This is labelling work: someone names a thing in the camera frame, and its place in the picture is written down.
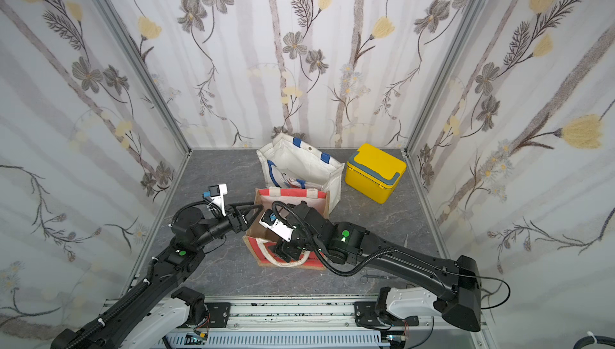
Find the red jute Christmas bag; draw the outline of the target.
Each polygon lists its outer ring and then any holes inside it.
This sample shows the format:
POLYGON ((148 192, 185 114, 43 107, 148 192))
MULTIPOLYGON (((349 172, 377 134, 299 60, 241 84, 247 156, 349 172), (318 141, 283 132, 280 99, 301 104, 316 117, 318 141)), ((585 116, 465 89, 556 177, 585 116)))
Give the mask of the red jute Christmas bag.
POLYGON ((263 207, 257 219, 248 228, 243 241, 259 267, 299 268, 323 270, 323 264, 311 250, 293 243, 292 232, 280 221, 269 219, 272 203, 281 201, 288 205, 302 202, 316 209, 323 217, 329 216, 329 193, 317 189, 257 189, 255 204, 263 207))

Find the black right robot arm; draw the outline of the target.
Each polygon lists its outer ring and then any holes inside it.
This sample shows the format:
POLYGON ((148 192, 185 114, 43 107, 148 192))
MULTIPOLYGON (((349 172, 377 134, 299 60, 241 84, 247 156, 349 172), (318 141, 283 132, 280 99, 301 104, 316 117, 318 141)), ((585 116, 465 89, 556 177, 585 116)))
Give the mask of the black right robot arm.
POLYGON ((279 237, 275 254, 286 263, 299 260, 304 253, 314 254, 340 277, 373 267, 435 295, 432 306, 446 323, 464 331, 481 330, 485 277, 469 256, 451 260, 422 254, 355 223, 332 223, 305 202, 274 201, 259 223, 279 237))

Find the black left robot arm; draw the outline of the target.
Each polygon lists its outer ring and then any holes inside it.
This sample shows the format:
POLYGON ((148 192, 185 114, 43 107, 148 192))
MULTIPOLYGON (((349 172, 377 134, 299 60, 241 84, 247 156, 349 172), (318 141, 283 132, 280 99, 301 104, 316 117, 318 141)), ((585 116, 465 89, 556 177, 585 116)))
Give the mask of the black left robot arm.
POLYGON ((206 200, 189 203, 171 219, 174 237, 153 257, 138 284, 78 331, 66 329, 53 348, 118 348, 148 313, 185 282, 208 254, 203 248, 227 233, 247 230, 263 210, 253 202, 219 208, 206 200))

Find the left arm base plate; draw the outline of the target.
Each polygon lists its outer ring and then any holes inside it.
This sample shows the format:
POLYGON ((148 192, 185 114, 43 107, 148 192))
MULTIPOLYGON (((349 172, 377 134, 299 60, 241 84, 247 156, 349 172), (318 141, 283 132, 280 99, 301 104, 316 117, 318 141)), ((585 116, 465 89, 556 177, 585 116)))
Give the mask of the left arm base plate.
POLYGON ((205 328, 226 328, 230 317, 232 304, 207 303, 208 316, 204 323, 205 328))

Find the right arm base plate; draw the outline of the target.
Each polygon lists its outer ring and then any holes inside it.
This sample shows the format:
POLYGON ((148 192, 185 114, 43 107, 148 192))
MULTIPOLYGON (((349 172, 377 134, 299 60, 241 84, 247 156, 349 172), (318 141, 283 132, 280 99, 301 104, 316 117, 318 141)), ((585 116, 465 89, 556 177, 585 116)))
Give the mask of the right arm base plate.
POLYGON ((395 317, 387 312, 384 307, 378 306, 375 301, 355 302, 354 318, 355 324, 359 328, 383 331, 418 327, 420 324, 417 316, 410 316, 405 319, 395 317))

